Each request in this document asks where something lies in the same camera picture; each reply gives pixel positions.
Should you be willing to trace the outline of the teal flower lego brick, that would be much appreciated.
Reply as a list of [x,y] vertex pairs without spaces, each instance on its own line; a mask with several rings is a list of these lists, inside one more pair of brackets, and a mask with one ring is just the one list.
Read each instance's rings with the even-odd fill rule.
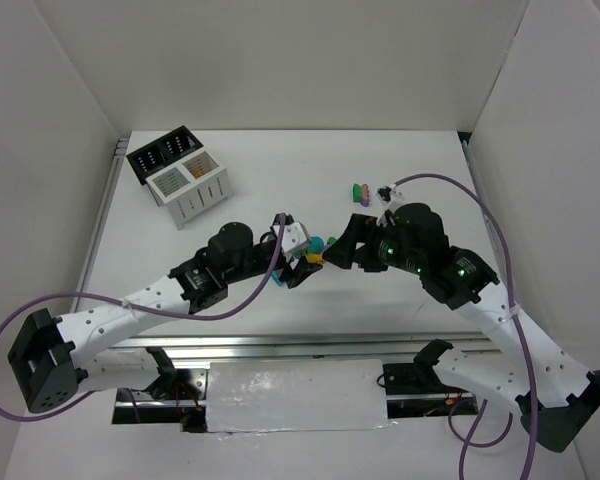
[[309,246],[306,249],[307,254],[317,255],[321,254],[325,249],[325,242],[320,236],[312,236],[310,239]]

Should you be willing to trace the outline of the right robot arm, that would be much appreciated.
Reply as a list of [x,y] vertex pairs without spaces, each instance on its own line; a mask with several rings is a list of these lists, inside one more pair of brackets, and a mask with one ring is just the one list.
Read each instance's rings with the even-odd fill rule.
[[508,410],[544,448],[563,452],[600,407],[600,370],[591,370],[560,347],[522,309],[508,304],[496,272],[475,252],[450,245],[440,216],[411,203],[382,217],[354,214],[324,253],[341,269],[390,267],[418,276],[437,302],[457,312],[526,371],[497,370],[469,359],[445,341],[433,341],[419,362],[444,385],[469,390]]

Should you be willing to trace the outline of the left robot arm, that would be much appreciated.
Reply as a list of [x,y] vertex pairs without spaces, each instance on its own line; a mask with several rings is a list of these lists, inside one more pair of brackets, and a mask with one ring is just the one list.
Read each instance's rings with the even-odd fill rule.
[[231,318],[272,276],[298,286],[320,268],[300,255],[310,244],[292,218],[276,218],[259,240],[230,222],[192,258],[125,297],[98,295],[98,306],[59,316],[32,302],[7,355],[28,412],[48,417],[80,392],[170,387],[177,373],[162,349],[117,353],[113,346],[171,320]]

